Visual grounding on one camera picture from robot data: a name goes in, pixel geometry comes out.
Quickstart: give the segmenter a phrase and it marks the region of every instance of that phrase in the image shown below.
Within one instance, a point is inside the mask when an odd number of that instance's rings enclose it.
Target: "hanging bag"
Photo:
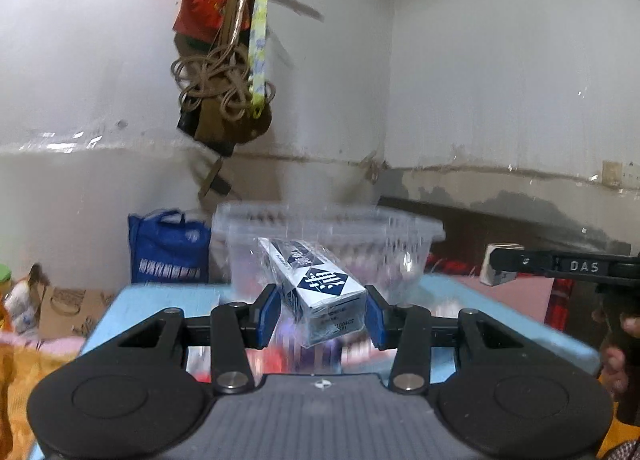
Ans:
[[[178,209],[129,215],[131,283],[207,283],[210,240],[203,222]]]

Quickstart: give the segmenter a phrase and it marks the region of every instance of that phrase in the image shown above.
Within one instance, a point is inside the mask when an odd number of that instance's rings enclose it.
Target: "plastic basket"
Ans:
[[[269,281],[256,238],[320,243],[360,283],[373,284],[394,300],[419,280],[432,241],[445,236],[441,221],[389,208],[265,202],[219,205],[211,231],[226,241],[232,283],[249,299]]]

